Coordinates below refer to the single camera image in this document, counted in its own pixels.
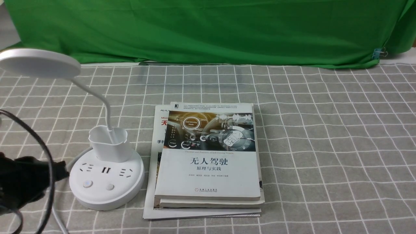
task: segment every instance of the white pen holder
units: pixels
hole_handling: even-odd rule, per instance
[[[117,144],[112,144],[107,126],[99,125],[89,132],[89,142],[97,158],[106,162],[125,162],[131,158],[132,151],[127,141],[127,131],[123,128],[113,128]]]

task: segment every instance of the black cable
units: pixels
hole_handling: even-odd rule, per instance
[[[19,119],[18,117],[16,117],[14,114],[12,114],[12,113],[10,113],[10,112],[8,112],[6,110],[1,110],[0,109],[0,115],[2,115],[2,114],[5,115],[5,116],[7,116],[7,117],[9,117],[9,118],[11,118],[17,124],[19,124],[20,126],[22,126],[26,131],[28,131],[30,133],[30,135],[32,137],[34,137],[35,140],[42,147],[43,151],[46,154],[46,157],[48,158],[50,192],[49,192],[49,197],[48,197],[47,206],[46,206],[46,213],[43,216],[41,225],[39,226],[39,228],[35,232],[35,234],[41,234],[43,232],[43,230],[45,229],[46,224],[48,223],[49,217],[51,215],[52,205],[53,205],[53,199],[54,199],[54,196],[55,196],[55,174],[54,174],[54,170],[53,170],[53,159],[52,159],[52,155],[51,155],[48,147],[46,146],[46,144],[43,142],[42,138],[40,138],[40,136],[32,128],[30,128],[25,122],[23,122],[21,119]],[[15,214],[17,214],[17,216],[19,216],[20,211],[14,211],[14,212],[15,212]]]
[[[15,213],[16,216],[19,218],[20,224],[17,227],[17,229],[14,232],[12,232],[12,234],[19,234],[22,231],[22,229],[23,229],[23,216],[22,216],[22,213],[18,209],[10,209],[9,207],[7,207],[5,205],[2,205],[2,204],[0,204],[0,207],[2,207],[4,209],[10,210],[11,212]]]

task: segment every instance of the desk lamp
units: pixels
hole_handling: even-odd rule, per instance
[[[110,103],[75,79],[81,72],[78,61],[46,50],[11,49],[0,53],[0,68],[26,77],[66,79],[100,99],[105,105],[106,126],[90,130],[92,149],[73,164],[69,186],[82,205],[94,210],[115,209],[137,195],[144,181],[143,161],[130,147],[127,131],[111,126]]]

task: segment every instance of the book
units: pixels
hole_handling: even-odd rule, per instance
[[[253,105],[172,102],[157,199],[260,200]]]
[[[254,129],[255,143],[257,144],[257,132]],[[197,199],[160,199],[159,206],[161,207],[210,207],[210,208],[260,208],[264,202],[264,191],[262,184],[262,175],[260,168],[260,156],[258,148],[256,148],[257,155],[257,170],[259,176],[260,200],[258,201],[222,201],[222,200],[197,200]]]
[[[161,208],[155,199],[156,178],[161,160],[163,141],[170,105],[155,107],[154,131],[150,153],[149,181],[144,202],[143,219],[173,219],[195,217],[259,217],[261,209],[217,209],[217,208]]]

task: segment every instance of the green cloth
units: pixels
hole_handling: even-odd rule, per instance
[[[5,0],[18,47],[81,63],[363,68],[408,50],[415,0]],[[394,43],[387,43],[391,38]]]

